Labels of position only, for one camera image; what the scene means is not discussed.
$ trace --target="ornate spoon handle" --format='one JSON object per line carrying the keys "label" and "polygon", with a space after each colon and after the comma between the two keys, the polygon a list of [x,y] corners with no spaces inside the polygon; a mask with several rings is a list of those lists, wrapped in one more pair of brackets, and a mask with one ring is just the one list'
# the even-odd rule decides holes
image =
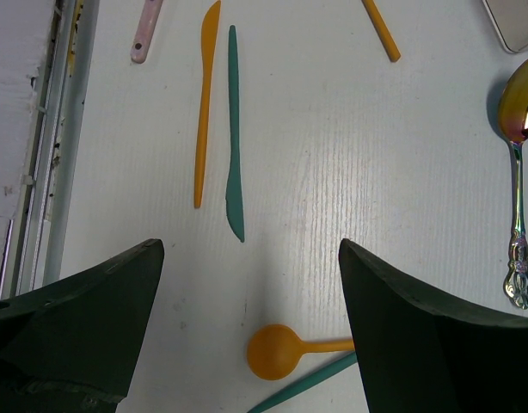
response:
{"label": "ornate spoon handle", "polygon": [[509,246],[509,272],[505,278],[505,294],[517,307],[528,308],[528,243],[525,239],[524,199],[522,186],[522,144],[511,143],[513,155],[513,237]]}

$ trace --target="pink handle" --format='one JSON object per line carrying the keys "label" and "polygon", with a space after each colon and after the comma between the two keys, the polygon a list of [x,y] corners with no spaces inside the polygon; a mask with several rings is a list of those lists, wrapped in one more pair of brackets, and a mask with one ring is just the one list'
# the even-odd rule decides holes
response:
{"label": "pink handle", "polygon": [[143,63],[147,58],[147,52],[150,50],[151,38],[157,25],[157,17],[163,0],[145,0],[144,9],[140,16],[138,30],[134,36],[130,57],[134,63]]}

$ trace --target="orange spoon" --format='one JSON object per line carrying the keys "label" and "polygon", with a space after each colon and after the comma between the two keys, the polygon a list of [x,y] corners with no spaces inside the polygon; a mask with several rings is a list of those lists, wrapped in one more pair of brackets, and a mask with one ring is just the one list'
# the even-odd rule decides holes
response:
{"label": "orange spoon", "polygon": [[353,340],[334,342],[303,342],[286,325],[270,324],[258,330],[247,347],[250,369],[264,380],[279,380],[288,376],[306,353],[354,351]]}
{"label": "orange spoon", "polygon": [[220,20],[220,0],[215,2],[206,12],[201,27],[201,55],[203,57],[203,88],[201,90],[201,106],[199,111],[199,130],[197,132],[197,149],[195,152],[195,183],[193,190],[193,206],[201,207],[203,199],[203,184],[205,182],[206,138],[209,130],[209,107],[211,105],[212,66],[214,49],[218,36],[218,21]]}

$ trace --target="plastic utensil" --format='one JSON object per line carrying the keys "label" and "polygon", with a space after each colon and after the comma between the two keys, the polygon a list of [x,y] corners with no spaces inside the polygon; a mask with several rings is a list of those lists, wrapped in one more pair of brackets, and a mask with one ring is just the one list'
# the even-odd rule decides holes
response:
{"label": "plastic utensil", "polygon": [[261,403],[258,403],[255,407],[249,410],[248,413],[262,413],[268,409],[272,409],[274,406],[294,398],[303,391],[307,391],[315,385],[319,385],[322,381],[327,380],[329,377],[333,377],[342,370],[350,367],[358,362],[358,358],[354,352],[348,353],[341,357],[339,360],[335,360],[329,363],[327,366],[318,368],[315,372],[304,376],[301,379],[296,380],[294,383],[289,384],[277,393],[267,398]]}
{"label": "plastic utensil", "polygon": [[201,56],[203,58],[203,87],[201,90],[201,106],[199,112],[199,130],[197,131],[197,149],[195,152],[195,181],[193,189],[193,205],[201,207],[203,185],[205,183],[206,141],[209,129],[209,108],[211,106],[212,66],[214,64],[214,49],[218,36],[220,6],[218,0],[206,12],[201,27]]}
{"label": "plastic utensil", "polygon": [[400,54],[394,39],[392,39],[389,29],[386,27],[383,17],[378,11],[377,5],[373,0],[362,0],[362,3],[367,10],[367,14],[371,18],[375,30],[377,30],[378,38],[383,43],[384,50],[386,51],[386,54],[388,54],[390,62],[397,62],[402,55]]}
{"label": "plastic utensil", "polygon": [[513,304],[525,310],[528,308],[528,243],[524,226],[522,145],[528,139],[528,60],[509,79],[497,119],[511,149],[513,165],[513,235],[504,289]]}
{"label": "plastic utensil", "polygon": [[245,242],[241,155],[239,149],[239,62],[236,27],[230,26],[228,39],[228,88],[230,93],[230,172],[226,185],[226,216],[239,241]]}
{"label": "plastic utensil", "polygon": [[306,353],[354,350],[352,338],[333,342],[303,342],[286,325],[269,324],[258,330],[247,346],[250,369],[264,380],[288,376]]}
{"label": "plastic utensil", "polygon": [[130,51],[130,59],[134,63],[142,64],[147,59],[151,39],[157,25],[157,18],[161,11],[163,0],[145,0],[138,29],[134,35],[134,42]]}

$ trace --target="table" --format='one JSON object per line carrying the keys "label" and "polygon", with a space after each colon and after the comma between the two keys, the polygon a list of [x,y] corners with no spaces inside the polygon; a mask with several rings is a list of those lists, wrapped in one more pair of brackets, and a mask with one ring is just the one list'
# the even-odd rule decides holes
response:
{"label": "table", "polygon": [[[130,62],[140,0],[101,1],[61,274],[149,238],[163,277],[119,413],[243,412],[288,379],[257,379],[262,325],[349,336],[337,265],[349,237],[449,293],[501,311],[509,152],[487,102],[527,57],[505,53],[481,2],[378,0],[392,64],[356,0],[224,0],[203,207],[193,209],[200,24],[212,0],[167,0]],[[246,243],[225,217],[227,28],[237,27]],[[528,229],[528,143],[525,146]],[[274,411],[366,412],[357,367]]]}

